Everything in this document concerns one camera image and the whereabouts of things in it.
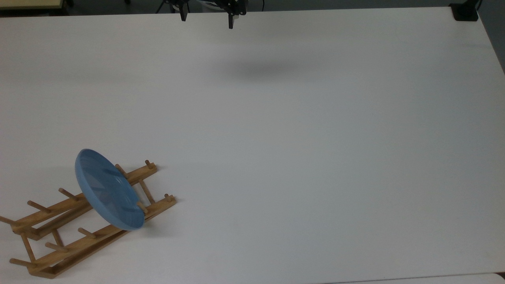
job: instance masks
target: blue plate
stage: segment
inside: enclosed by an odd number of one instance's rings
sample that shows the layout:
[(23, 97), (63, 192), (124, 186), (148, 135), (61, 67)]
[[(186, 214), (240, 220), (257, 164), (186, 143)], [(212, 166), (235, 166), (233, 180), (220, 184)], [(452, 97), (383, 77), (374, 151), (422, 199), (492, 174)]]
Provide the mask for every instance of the blue plate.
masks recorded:
[(137, 194), (104, 156), (83, 149), (75, 160), (75, 175), (86, 199), (107, 222), (123, 230), (136, 230), (144, 225)]

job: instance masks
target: white table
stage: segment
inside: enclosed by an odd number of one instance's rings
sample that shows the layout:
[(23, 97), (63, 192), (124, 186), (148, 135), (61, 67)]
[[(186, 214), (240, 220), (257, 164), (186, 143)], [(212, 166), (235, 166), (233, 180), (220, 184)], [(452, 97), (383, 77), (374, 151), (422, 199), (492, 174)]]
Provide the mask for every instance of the white table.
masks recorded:
[[(505, 271), (505, 76), (480, 21), (450, 8), (248, 13), (233, 30), (222, 14), (9, 18), (0, 38), (0, 215), (78, 193), (82, 148), (127, 169), (150, 159), (155, 199), (180, 200), (52, 283)], [(7, 225), (0, 246), (2, 284), (49, 281), (7, 263), (27, 259)]]

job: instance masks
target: cable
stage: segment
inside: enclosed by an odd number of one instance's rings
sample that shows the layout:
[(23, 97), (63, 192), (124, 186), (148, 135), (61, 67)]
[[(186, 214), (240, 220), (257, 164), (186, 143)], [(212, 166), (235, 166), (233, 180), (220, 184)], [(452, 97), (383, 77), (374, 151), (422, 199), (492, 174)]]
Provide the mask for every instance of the cable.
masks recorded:
[(161, 4), (160, 4), (160, 6), (158, 7), (158, 10), (156, 10), (156, 13), (155, 13), (155, 14), (157, 14), (157, 13), (159, 13), (159, 12), (160, 12), (161, 7), (163, 7), (163, 4), (164, 4), (164, 3), (165, 3), (165, 1), (161, 1)]

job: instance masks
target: wooden peg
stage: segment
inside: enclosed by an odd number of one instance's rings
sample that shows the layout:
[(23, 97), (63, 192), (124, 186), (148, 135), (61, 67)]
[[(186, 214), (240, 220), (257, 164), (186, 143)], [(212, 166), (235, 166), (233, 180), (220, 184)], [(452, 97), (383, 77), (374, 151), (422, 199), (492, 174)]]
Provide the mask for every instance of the wooden peg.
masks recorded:
[(145, 196), (147, 196), (147, 199), (149, 200), (149, 202), (151, 204), (153, 204), (155, 202), (155, 200), (154, 200), (153, 196), (151, 195), (151, 192), (147, 188), (147, 185), (145, 185), (144, 180), (143, 179), (139, 179), (138, 183), (140, 183), (140, 187), (142, 187), (142, 190), (144, 191)]
[(88, 237), (90, 237), (92, 239), (96, 239), (96, 235), (95, 234), (93, 234), (93, 233), (91, 233), (89, 231), (86, 231), (83, 228), (79, 228), (77, 230), (79, 231), (79, 233), (85, 234), (86, 236), (88, 236)]
[(34, 207), (42, 212), (45, 212), (45, 213), (51, 213), (51, 210), (49, 210), (48, 208), (38, 204), (38, 203), (35, 203), (33, 201), (28, 201), (26, 204), (30, 205), (31, 207)]
[(28, 253), (28, 257), (30, 258), (30, 261), (35, 261), (35, 255), (33, 254), (33, 250), (31, 249), (31, 245), (28, 242), (28, 238), (26, 237), (26, 233), (22, 232), (21, 234), (21, 239), (23, 240), (23, 244), (25, 245), (26, 253)]
[(125, 172), (125, 170), (123, 170), (123, 168), (119, 164), (116, 164), (116, 169), (118, 169), (119, 172), (122, 173), (125, 178), (128, 178), (128, 174)]
[(149, 168), (149, 170), (151, 170), (153, 168), (153, 165), (151, 165), (151, 162), (149, 160), (146, 160), (145, 164), (147, 165), (147, 167)]
[(11, 258), (9, 260), (9, 262), (12, 263), (12, 264), (26, 266), (28, 268), (36, 268), (37, 267), (37, 265), (35, 263), (31, 263), (31, 262), (28, 262), (28, 261), (20, 260), (20, 259), (17, 259), (17, 258)]
[(50, 249), (53, 249), (55, 251), (59, 251), (59, 252), (62, 252), (62, 253), (66, 253), (68, 252), (68, 249), (65, 248), (65, 247), (60, 247), (58, 245), (55, 245), (55, 244), (51, 244), (49, 242), (45, 243), (45, 246), (50, 248)]
[(65, 195), (66, 197), (74, 200), (74, 201), (78, 201), (79, 198), (77, 198), (77, 196), (71, 194), (70, 192), (64, 190), (63, 188), (60, 187), (60, 189), (58, 190), (59, 192), (63, 193), (63, 195)]
[(7, 223), (12, 226), (19, 226), (19, 223), (11, 219), (0, 216), (0, 222)]
[(144, 214), (147, 214), (149, 212), (147, 208), (144, 206), (144, 204), (142, 204), (142, 202), (138, 201), (137, 206), (140, 207), (142, 211), (144, 211)]
[(60, 236), (60, 233), (58, 233), (58, 230), (53, 229), (51, 233), (53, 233), (53, 237), (55, 238), (56, 244), (60, 247), (64, 247), (62, 237)]
[(170, 202), (170, 201), (174, 200), (174, 196), (173, 196), (173, 195), (168, 195), (168, 194), (165, 194), (165, 200), (166, 200), (167, 202)]

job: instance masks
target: floor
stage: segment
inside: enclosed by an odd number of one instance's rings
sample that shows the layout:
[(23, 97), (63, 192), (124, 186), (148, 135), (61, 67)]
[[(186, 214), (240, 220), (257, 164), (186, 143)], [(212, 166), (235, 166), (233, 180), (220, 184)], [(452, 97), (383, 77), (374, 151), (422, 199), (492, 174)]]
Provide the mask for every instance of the floor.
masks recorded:
[[(400, 8), (400, 7), (444, 7), (463, 0), (264, 0), (265, 11)], [(74, 7), (68, 7), (70, 15), (116, 15), (153, 14), (162, 0), (74, 0)], [(248, 11), (261, 11), (262, 0), (249, 0)], [(201, 13), (202, 6), (197, 0), (189, 2), (191, 13)], [(168, 5), (163, 5), (160, 13), (169, 13)], [(505, 70), (505, 0), (483, 0), (479, 10), (491, 43), (502, 68)]]

